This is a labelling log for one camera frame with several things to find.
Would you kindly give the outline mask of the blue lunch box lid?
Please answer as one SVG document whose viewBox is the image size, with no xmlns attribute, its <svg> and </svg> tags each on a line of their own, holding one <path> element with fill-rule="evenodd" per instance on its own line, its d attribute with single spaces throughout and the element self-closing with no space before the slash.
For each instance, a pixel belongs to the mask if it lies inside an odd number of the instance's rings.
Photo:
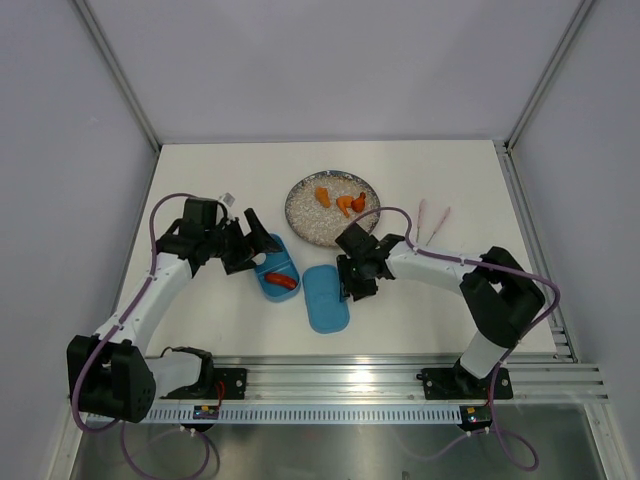
<svg viewBox="0 0 640 480">
<path fill-rule="evenodd" d="M 338 271 L 333 265 L 307 269 L 302 277 L 309 324 L 319 334 L 344 330 L 350 321 L 348 305 L 341 299 Z"/>
</svg>

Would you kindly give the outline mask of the pink handled metal tongs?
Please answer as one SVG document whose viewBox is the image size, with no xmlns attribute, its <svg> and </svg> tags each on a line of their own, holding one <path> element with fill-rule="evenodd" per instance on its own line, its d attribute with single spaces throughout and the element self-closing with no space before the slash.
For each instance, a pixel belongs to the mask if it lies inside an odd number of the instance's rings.
<svg viewBox="0 0 640 480">
<path fill-rule="evenodd" d="M 429 212 L 430 210 L 427 200 L 425 198 L 421 199 L 418 204 L 415 240 L 418 244 L 425 246 L 428 246 L 431 243 L 434 237 L 444 226 L 451 213 L 451 207 L 446 206 L 440 211 L 437 211 L 438 216 L 434 221 L 428 219 Z"/>
</svg>

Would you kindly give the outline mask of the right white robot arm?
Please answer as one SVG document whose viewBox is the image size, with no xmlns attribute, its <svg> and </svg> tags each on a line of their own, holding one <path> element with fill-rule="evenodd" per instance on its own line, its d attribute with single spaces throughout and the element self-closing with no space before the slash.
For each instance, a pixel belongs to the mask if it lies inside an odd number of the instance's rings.
<svg viewBox="0 0 640 480">
<path fill-rule="evenodd" d="M 357 224 L 336 239 L 342 299 L 371 297 L 378 281 L 411 280 L 460 295 L 476 327 L 451 367 L 425 367 L 416 376 L 428 400 L 506 400 L 513 396 L 504 365 L 544 306 L 542 291 L 501 247 L 469 260 L 424 252 L 401 235 L 383 239 Z"/>
</svg>

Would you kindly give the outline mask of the blue lunch box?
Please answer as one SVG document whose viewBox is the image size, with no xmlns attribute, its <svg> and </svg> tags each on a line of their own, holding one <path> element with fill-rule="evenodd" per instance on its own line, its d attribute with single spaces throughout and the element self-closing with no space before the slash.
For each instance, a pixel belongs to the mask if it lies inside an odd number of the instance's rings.
<svg viewBox="0 0 640 480">
<path fill-rule="evenodd" d="M 290 255 L 286 245 L 279 235 L 271 233 L 271 236 L 281 245 L 281 251 L 278 253 L 266 253 L 263 255 L 263 261 L 254 268 L 254 275 L 264 297 L 274 303 L 284 302 L 293 298 L 299 291 L 301 278 Z M 264 280 L 267 273 L 281 273 L 294 278 L 298 282 L 295 290 L 287 290 L 283 287 L 268 284 Z"/>
</svg>

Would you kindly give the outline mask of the red sausage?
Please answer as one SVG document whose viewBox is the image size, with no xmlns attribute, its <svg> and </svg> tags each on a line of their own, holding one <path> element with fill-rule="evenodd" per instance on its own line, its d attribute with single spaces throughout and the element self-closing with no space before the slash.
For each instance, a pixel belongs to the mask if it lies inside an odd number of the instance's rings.
<svg viewBox="0 0 640 480">
<path fill-rule="evenodd" d="M 289 291 L 295 290 L 298 286 L 298 282 L 294 278 L 281 273 L 267 273 L 264 276 L 264 280 L 268 284 L 283 287 Z"/>
</svg>

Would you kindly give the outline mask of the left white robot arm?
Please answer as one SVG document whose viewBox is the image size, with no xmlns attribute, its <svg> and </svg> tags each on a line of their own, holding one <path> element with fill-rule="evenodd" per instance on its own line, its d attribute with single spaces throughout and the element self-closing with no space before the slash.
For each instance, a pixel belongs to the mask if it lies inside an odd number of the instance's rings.
<svg viewBox="0 0 640 480">
<path fill-rule="evenodd" d="M 260 254 L 281 252 L 253 209 L 244 212 L 244 233 L 220 201 L 188 198 L 183 214 L 161 237 L 151 239 L 151 265 L 129 303 L 93 335 L 75 336 L 67 347 L 74 420 L 89 427 L 83 413 L 113 423 L 143 420 L 158 398 L 221 400 L 225 385 L 212 354 L 195 347 L 172 348 L 146 359 L 150 340 L 173 300 L 209 260 L 226 274 L 251 270 Z"/>
</svg>

